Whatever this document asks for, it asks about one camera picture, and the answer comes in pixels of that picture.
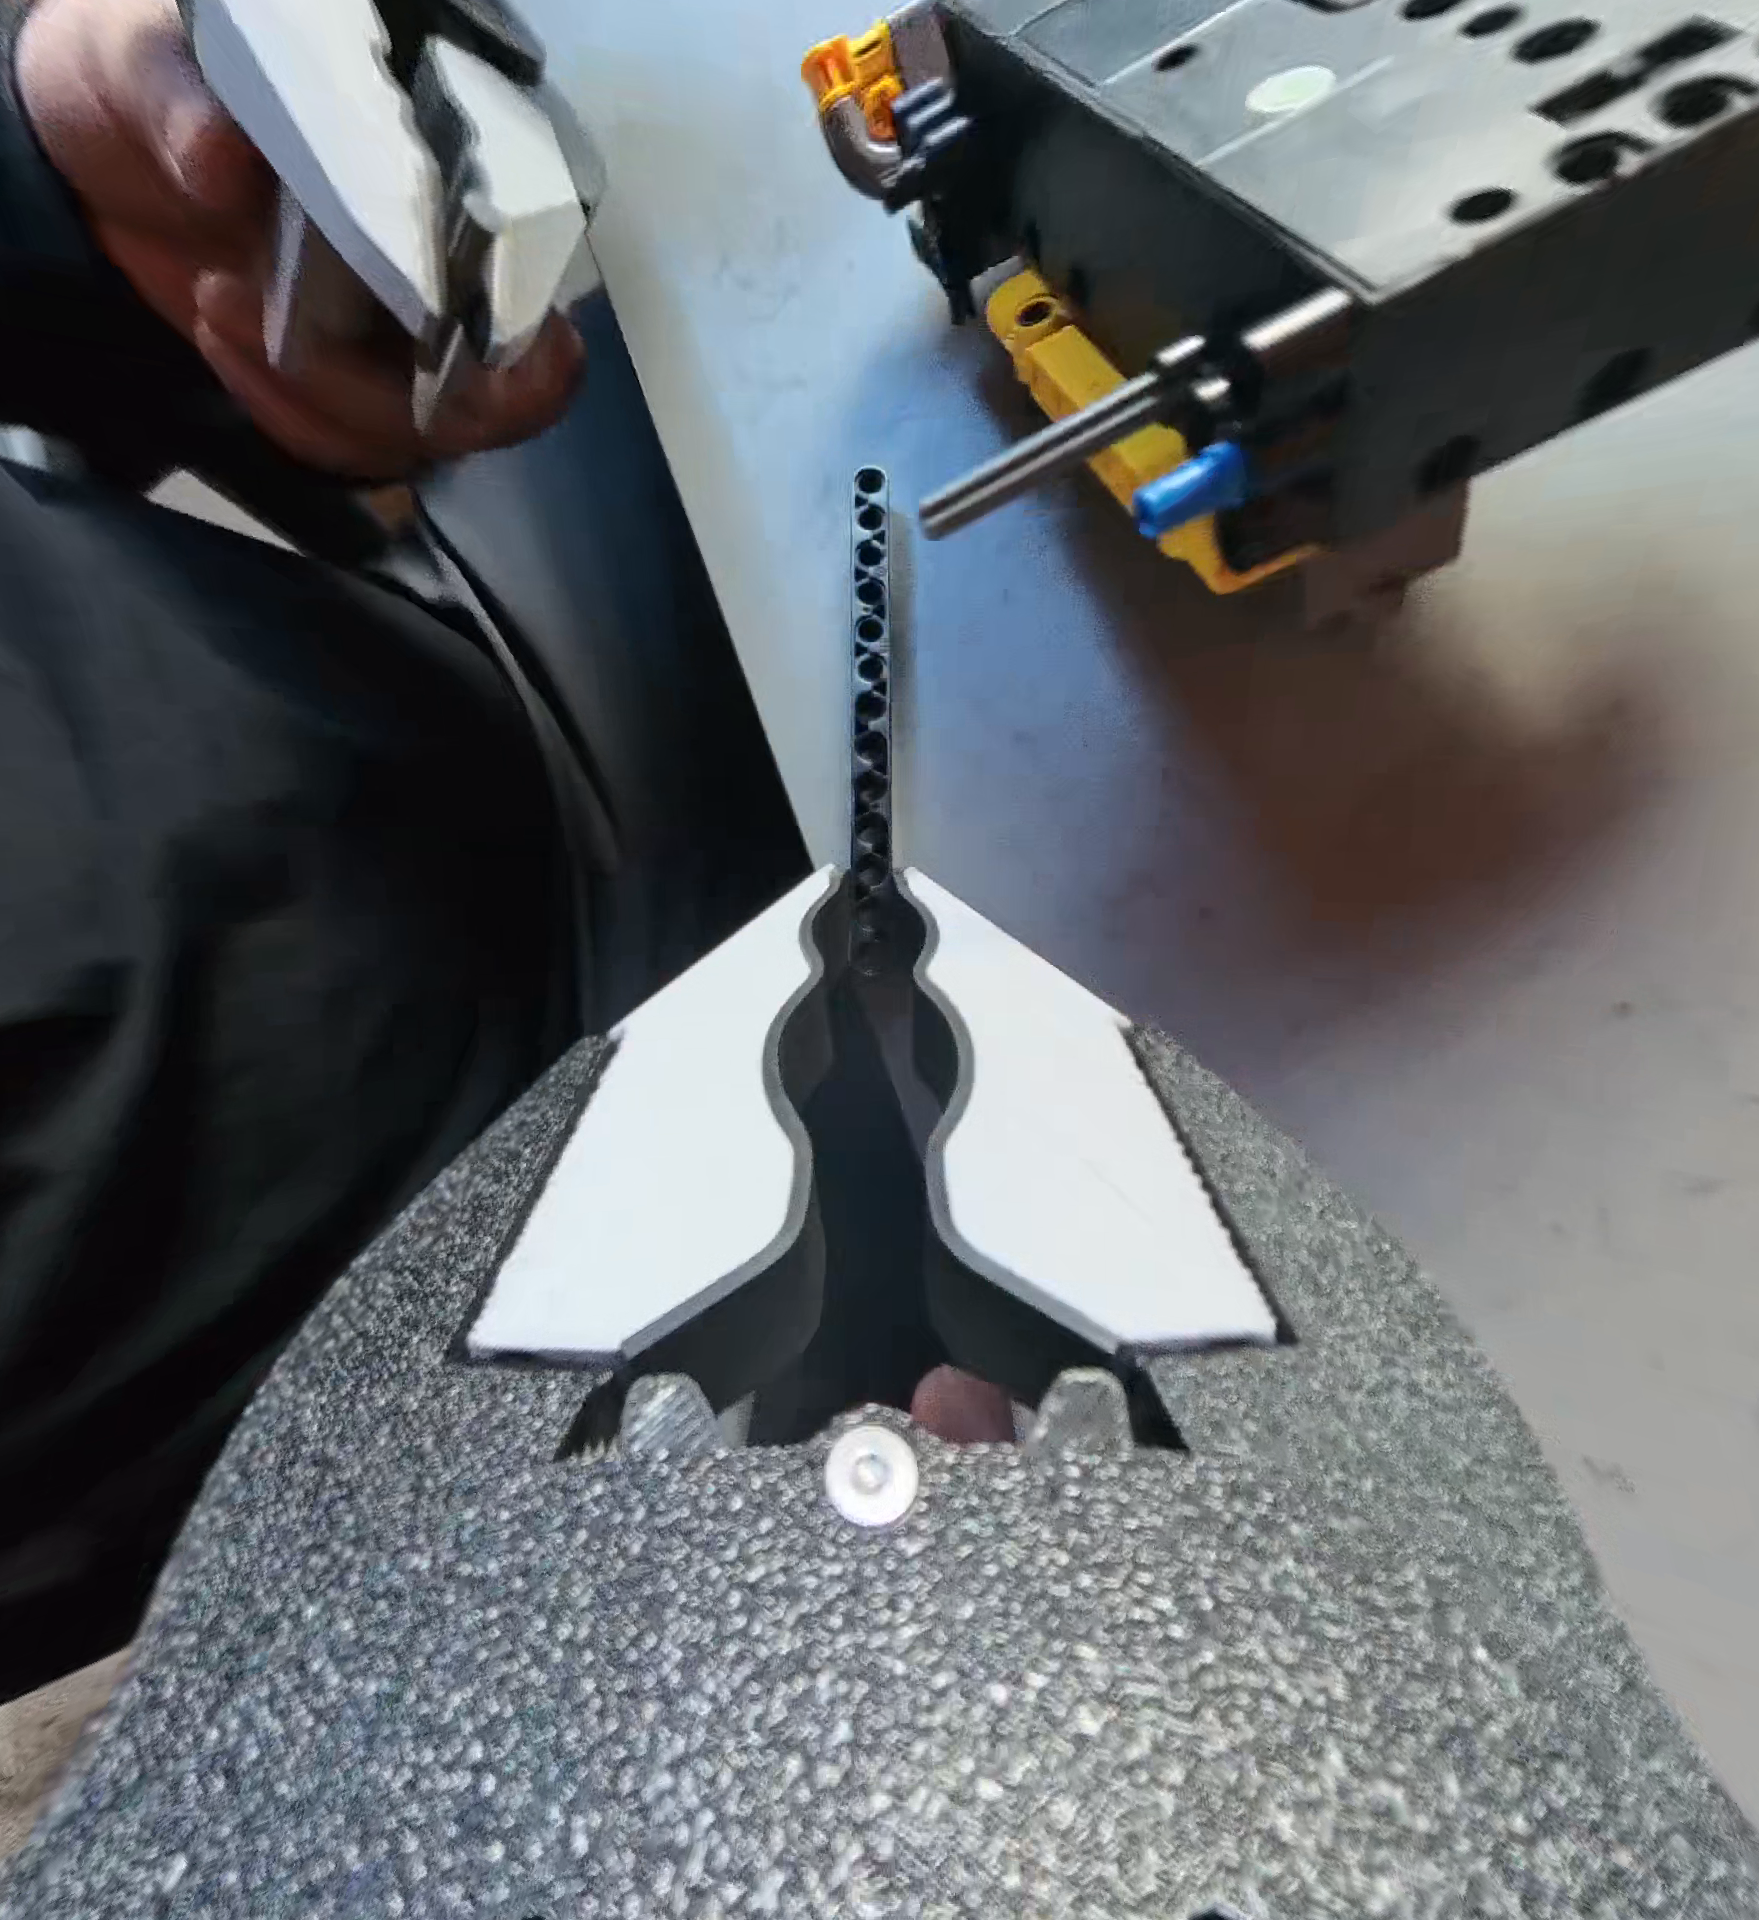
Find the person's right hand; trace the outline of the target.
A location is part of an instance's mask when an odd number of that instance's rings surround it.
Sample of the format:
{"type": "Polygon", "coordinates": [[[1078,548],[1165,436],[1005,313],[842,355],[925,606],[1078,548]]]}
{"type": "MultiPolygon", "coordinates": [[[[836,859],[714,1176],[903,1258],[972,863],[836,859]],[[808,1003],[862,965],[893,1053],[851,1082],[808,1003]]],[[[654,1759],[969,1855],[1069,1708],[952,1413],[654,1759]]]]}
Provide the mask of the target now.
{"type": "Polygon", "coordinates": [[[1016,1442],[1011,1395],[952,1362],[935,1365],[915,1385],[912,1419],[932,1438],[953,1446],[1016,1442]]]}

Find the person's dark jeans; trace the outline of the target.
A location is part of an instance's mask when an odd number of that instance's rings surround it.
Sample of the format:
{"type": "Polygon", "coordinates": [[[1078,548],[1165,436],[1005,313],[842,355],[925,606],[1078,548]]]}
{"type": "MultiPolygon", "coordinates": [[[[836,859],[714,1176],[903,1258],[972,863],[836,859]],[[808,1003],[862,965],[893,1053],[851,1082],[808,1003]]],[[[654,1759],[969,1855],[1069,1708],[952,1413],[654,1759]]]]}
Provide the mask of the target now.
{"type": "Polygon", "coordinates": [[[814,870],[618,312],[541,436],[435,472],[422,539],[534,698],[572,848],[579,1026],[611,1032],[814,870]]]}

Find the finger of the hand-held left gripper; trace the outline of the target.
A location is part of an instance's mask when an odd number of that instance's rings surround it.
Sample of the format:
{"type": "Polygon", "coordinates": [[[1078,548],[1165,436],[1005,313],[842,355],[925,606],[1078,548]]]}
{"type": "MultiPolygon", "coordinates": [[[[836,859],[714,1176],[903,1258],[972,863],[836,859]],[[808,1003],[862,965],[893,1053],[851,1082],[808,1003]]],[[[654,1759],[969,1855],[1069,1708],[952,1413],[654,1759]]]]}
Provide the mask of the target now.
{"type": "Polygon", "coordinates": [[[347,269],[415,339],[442,313],[439,172],[374,2],[197,2],[194,59],[347,269]]]}
{"type": "Polygon", "coordinates": [[[435,35],[432,153],[442,258],[432,368],[511,365],[558,306],[588,226],[548,89],[435,35]]]}

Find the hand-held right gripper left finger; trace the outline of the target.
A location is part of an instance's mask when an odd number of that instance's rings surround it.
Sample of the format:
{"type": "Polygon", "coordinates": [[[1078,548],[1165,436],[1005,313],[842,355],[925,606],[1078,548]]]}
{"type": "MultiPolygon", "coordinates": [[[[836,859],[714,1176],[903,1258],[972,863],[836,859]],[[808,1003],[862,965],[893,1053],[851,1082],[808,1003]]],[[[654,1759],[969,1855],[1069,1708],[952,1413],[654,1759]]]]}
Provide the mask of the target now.
{"type": "Polygon", "coordinates": [[[618,1022],[469,1356],[801,1356],[824,1315],[808,1108],[834,1069],[836,962],[824,866],[618,1022]]]}

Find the yellow toy vehicle model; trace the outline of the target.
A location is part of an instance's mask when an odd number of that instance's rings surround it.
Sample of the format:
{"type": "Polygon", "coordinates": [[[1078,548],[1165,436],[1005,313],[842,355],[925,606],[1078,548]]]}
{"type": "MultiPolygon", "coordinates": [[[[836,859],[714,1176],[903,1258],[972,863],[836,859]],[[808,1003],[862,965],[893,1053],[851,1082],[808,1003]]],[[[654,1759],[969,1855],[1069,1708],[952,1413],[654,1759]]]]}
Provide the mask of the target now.
{"type": "Polygon", "coordinates": [[[1210,595],[1339,616],[1759,339],[1759,2],[898,2],[801,75],[1045,416],[925,538],[1088,465],[1210,595]]]}

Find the black long holed beam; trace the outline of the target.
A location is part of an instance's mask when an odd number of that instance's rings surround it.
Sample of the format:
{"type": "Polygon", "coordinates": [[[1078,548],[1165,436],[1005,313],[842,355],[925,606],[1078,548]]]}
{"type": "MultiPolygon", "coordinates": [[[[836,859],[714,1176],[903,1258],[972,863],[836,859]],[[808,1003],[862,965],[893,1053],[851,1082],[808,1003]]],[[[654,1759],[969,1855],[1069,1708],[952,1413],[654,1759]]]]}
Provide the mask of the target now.
{"type": "Polygon", "coordinates": [[[891,965],[891,480],[851,476],[851,760],[848,760],[851,965],[879,979],[891,965]]]}

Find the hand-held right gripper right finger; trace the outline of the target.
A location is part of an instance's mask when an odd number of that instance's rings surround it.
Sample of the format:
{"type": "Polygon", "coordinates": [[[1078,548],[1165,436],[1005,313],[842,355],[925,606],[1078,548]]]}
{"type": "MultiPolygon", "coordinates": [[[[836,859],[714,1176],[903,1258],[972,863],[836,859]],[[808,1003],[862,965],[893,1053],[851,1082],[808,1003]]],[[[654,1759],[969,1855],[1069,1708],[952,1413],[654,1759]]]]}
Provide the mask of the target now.
{"type": "Polygon", "coordinates": [[[941,1120],[935,1225],[1092,1348],[1273,1346],[1280,1316],[1131,1045],[1131,1019],[905,869],[941,1120]]]}

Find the grey desk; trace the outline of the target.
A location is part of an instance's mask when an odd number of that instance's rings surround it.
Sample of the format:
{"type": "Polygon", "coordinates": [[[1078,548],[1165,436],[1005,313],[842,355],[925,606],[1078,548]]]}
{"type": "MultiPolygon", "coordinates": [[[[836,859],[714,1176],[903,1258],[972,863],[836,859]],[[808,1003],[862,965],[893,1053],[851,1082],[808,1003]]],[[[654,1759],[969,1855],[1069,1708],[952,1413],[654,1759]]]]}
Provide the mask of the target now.
{"type": "MultiPolygon", "coordinates": [[[[893,2],[537,2],[595,250],[818,852],[845,496],[1048,420],[854,190],[806,50],[893,2]]],[[[1339,616],[1210,595],[1088,465],[905,538],[891,846],[1153,1019],[1415,1253],[1759,1808],[1759,339],[1485,472],[1339,616]]]]}

